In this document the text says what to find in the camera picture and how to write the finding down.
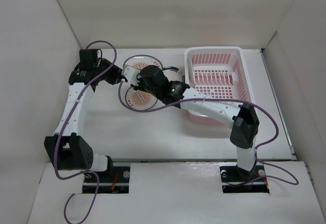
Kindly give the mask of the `white plate green flower pattern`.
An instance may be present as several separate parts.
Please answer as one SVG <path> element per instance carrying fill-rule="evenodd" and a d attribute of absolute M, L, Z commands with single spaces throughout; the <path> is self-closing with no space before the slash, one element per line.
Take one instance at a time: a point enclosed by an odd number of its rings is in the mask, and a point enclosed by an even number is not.
<path fill-rule="evenodd" d="M 142 70 L 143 68 L 149 65 L 155 65 L 157 67 L 161 67 L 160 63 L 149 55 L 134 55 L 127 58 L 123 65 L 129 65 L 135 69 Z"/>

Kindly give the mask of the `white plate teal red rim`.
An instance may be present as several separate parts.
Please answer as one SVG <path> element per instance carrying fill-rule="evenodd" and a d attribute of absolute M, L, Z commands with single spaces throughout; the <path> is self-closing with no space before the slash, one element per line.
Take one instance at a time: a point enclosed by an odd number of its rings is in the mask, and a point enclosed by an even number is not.
<path fill-rule="evenodd" d="M 185 81 L 184 69 L 174 66 L 166 66 L 163 68 L 163 73 L 169 81 Z"/>

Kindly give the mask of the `orange sunburst plate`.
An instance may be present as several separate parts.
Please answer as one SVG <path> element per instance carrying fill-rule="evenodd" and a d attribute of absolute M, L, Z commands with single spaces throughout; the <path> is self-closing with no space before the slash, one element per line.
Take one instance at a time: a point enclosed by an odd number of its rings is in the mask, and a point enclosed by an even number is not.
<path fill-rule="evenodd" d="M 157 98 L 150 93 L 146 93 L 140 90 L 134 90 L 130 87 L 125 93 L 126 104 L 136 110 L 149 110 L 157 103 Z"/>
<path fill-rule="evenodd" d="M 131 61 L 131 66 L 133 68 L 142 70 L 147 66 L 154 65 L 157 66 L 160 70 L 163 69 L 163 65 L 160 61 L 151 58 L 151 57 L 135 57 Z"/>

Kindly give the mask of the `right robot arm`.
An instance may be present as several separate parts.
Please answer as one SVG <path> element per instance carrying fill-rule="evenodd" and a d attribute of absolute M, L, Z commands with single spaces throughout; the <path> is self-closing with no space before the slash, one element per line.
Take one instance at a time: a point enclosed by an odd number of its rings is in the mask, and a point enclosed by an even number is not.
<path fill-rule="evenodd" d="M 194 111 L 214 119 L 231 130 L 230 142 L 236 147 L 235 173 L 241 180 L 249 180 L 256 166 L 255 138 L 259 120 L 254 106 L 239 101 L 214 101 L 188 84 L 169 81 L 154 65 L 147 66 L 133 75 L 132 87 L 147 92 L 164 105 Z"/>

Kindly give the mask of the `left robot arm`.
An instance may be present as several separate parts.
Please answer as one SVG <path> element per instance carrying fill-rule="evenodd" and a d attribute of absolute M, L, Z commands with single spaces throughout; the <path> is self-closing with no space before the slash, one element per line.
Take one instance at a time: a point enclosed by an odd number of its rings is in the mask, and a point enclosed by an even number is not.
<path fill-rule="evenodd" d="M 80 170 L 96 172 L 101 181 L 113 178 L 113 162 L 109 156 L 94 153 L 82 137 L 86 110 L 101 81 L 111 85 L 122 79 L 121 68 L 103 58 L 101 49 L 81 49 L 79 63 L 68 80 L 68 97 L 62 118 L 44 146 L 56 171 Z"/>

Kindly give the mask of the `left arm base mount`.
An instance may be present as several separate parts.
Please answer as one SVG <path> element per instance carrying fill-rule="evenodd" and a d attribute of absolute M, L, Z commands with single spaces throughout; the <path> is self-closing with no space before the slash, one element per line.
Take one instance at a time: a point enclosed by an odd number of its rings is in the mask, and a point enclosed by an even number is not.
<path fill-rule="evenodd" d="M 98 194 L 129 193 L 130 164 L 114 165 L 113 174 L 97 172 L 99 177 Z M 93 174 L 85 174 L 82 193 L 95 193 L 97 178 Z"/>

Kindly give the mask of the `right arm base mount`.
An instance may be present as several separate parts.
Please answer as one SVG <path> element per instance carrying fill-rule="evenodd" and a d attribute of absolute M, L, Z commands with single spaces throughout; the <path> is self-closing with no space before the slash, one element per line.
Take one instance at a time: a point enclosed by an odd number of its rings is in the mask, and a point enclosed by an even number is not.
<path fill-rule="evenodd" d="M 247 172 L 236 165 L 220 166 L 223 193 L 269 193 L 264 166 L 256 165 Z"/>

